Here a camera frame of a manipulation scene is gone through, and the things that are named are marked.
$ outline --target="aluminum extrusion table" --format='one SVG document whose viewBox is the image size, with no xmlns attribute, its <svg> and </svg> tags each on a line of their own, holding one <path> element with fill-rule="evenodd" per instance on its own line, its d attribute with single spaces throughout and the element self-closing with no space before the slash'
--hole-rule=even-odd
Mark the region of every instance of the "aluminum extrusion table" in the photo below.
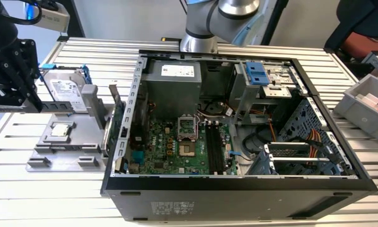
<svg viewBox="0 0 378 227">
<path fill-rule="evenodd" d="M 219 53 L 297 58 L 329 109 L 355 78 L 337 56 L 322 49 L 219 44 Z M 128 99 L 140 49 L 177 51 L 176 42 L 133 42 L 70 38 L 57 42 L 44 63 L 80 67 L 86 64 L 98 96 L 113 102 L 109 84 L 117 84 Z M 44 85 L 38 94 L 49 100 Z M 334 116 L 347 141 L 378 186 L 378 141 L 339 116 Z M 109 198 L 100 196 L 102 173 L 28 173 L 33 152 L 49 114 L 8 113 L 0 122 L 0 226 L 137 226 L 125 222 Z M 318 221 L 271 222 L 145 222 L 149 226 L 291 226 L 378 227 L 378 193 L 363 198 Z"/>
</svg>

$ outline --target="green circuit board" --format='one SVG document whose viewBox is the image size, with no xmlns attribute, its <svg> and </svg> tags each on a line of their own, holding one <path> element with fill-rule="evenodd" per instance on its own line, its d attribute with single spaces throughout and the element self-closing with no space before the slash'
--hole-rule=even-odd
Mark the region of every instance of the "green circuit board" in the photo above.
<svg viewBox="0 0 378 227">
<path fill-rule="evenodd" d="M 140 174 L 189 174 L 189 175 L 209 175 L 209 160 L 206 149 L 206 133 L 205 126 L 198 126 L 198 138 L 194 142 L 194 154 L 190 156 L 180 155 L 180 145 L 177 141 L 177 121 L 152 121 L 148 135 L 146 150 L 144 151 L 144 164 L 140 165 Z M 229 143 L 227 126 L 219 127 L 222 143 Z M 225 156 L 225 145 L 222 144 L 221 153 Z M 235 175 L 235 163 L 233 157 L 233 165 L 225 170 L 227 175 Z"/>
</svg>

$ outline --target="pcb chip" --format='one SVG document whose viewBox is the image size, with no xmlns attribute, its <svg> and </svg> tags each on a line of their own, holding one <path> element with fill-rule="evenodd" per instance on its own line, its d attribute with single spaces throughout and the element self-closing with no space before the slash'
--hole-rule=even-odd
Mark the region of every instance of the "pcb chip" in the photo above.
<svg viewBox="0 0 378 227">
<path fill-rule="evenodd" d="M 153 164 L 154 169 L 162 169 L 164 168 L 164 162 L 156 162 Z"/>
</svg>

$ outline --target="blue drive bracket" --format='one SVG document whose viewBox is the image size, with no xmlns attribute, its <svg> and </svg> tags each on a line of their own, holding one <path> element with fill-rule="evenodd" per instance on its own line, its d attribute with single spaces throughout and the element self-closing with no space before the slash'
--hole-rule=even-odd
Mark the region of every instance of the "blue drive bracket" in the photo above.
<svg viewBox="0 0 378 227">
<path fill-rule="evenodd" d="M 76 69 L 81 69 L 84 72 L 84 79 L 85 79 L 85 83 L 86 84 L 93 84 L 93 81 L 90 79 L 90 75 L 89 75 L 89 69 L 86 67 L 85 64 L 82 64 L 81 67 L 76 68 L 76 67 L 64 67 L 64 66 L 57 66 L 56 64 L 42 64 L 42 66 L 40 67 L 41 70 L 76 70 Z"/>
<path fill-rule="evenodd" d="M 245 70 L 249 77 L 249 84 L 251 85 L 269 85 L 270 80 L 262 63 L 245 62 Z"/>
</svg>

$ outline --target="expansion slot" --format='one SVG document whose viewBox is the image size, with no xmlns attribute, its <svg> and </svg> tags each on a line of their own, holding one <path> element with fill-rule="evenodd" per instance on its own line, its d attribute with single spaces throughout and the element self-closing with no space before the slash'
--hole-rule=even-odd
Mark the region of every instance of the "expansion slot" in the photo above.
<svg viewBox="0 0 378 227">
<path fill-rule="evenodd" d="M 218 131 L 218 123 L 205 125 L 206 132 L 206 147 L 209 159 L 209 172 L 210 174 L 222 174 L 223 172 L 223 155 L 221 152 L 221 138 Z"/>
</svg>

